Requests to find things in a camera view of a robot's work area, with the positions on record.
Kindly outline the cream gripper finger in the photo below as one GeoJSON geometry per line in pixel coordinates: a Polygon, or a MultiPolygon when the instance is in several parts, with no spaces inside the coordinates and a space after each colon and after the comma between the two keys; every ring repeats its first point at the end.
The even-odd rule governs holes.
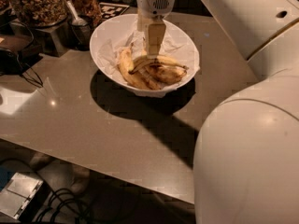
{"type": "Polygon", "coordinates": [[[148,18],[143,15],[140,9],[137,10],[137,30],[139,32],[145,32],[148,26],[148,18]]]}
{"type": "Polygon", "coordinates": [[[145,26],[145,42],[147,55],[150,58],[159,55],[164,40],[166,25],[163,21],[149,20],[145,26]]]}

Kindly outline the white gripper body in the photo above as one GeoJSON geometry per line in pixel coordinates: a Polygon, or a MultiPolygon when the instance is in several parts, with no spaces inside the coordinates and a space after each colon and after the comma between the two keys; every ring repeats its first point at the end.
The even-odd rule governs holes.
{"type": "Polygon", "coordinates": [[[161,20],[172,11],[175,0],[136,0],[141,15],[148,19],[161,20]]]}

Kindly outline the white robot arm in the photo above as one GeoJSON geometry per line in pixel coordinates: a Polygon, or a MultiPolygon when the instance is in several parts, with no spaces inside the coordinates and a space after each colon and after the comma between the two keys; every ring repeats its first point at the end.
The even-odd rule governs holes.
{"type": "Polygon", "coordinates": [[[197,224],[299,224],[297,0],[201,0],[258,83],[220,103],[193,158],[197,224]]]}

